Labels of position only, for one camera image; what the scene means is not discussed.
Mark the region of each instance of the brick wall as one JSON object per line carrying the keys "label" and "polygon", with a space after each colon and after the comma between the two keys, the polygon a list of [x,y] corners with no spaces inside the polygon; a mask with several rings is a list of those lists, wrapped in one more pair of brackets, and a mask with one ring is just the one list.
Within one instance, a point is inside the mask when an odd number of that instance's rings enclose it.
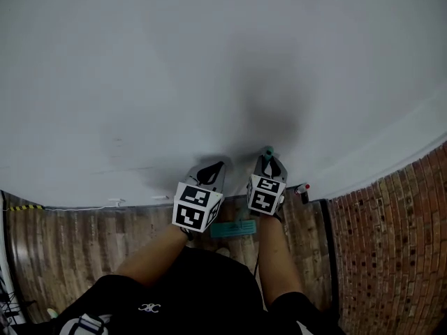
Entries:
{"label": "brick wall", "polygon": [[348,334],[430,334],[447,308],[447,143],[330,201]]}

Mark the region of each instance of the black sleeve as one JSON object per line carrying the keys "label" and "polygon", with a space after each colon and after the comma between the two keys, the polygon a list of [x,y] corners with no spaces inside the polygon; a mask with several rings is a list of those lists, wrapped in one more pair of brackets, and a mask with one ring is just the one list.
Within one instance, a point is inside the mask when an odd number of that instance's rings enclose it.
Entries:
{"label": "black sleeve", "polygon": [[85,313],[96,316],[120,313],[135,295],[144,291],[143,285],[128,277],[103,276],[55,319],[55,333],[58,334],[69,320]]}
{"label": "black sleeve", "polygon": [[277,322],[287,323],[289,326],[298,326],[297,321],[303,324],[313,335],[336,334],[344,332],[337,324],[327,319],[308,298],[299,292],[283,294],[275,299],[268,309]]}

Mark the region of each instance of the person's right arm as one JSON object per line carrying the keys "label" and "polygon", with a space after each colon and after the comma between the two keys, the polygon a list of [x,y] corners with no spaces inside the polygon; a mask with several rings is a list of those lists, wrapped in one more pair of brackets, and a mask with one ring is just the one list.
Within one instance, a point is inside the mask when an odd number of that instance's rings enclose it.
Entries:
{"label": "person's right arm", "polygon": [[282,224],[271,216],[260,219],[259,276],[267,306],[283,294],[303,292]]}

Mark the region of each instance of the white wall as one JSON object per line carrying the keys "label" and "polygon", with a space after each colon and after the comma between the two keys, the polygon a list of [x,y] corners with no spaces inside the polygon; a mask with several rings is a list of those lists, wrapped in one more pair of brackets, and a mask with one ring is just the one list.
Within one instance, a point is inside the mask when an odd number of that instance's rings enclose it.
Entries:
{"label": "white wall", "polygon": [[0,188],[154,204],[224,155],[230,195],[269,144],[337,194],[445,139],[446,21],[447,0],[0,0]]}

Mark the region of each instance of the shirt logo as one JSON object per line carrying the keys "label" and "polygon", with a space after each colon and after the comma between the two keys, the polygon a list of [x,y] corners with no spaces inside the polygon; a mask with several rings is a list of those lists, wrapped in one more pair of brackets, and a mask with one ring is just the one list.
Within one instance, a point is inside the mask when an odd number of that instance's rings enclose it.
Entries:
{"label": "shirt logo", "polygon": [[138,308],[138,310],[145,311],[147,313],[158,313],[159,311],[155,309],[156,306],[161,308],[160,304],[142,304],[141,307]]}

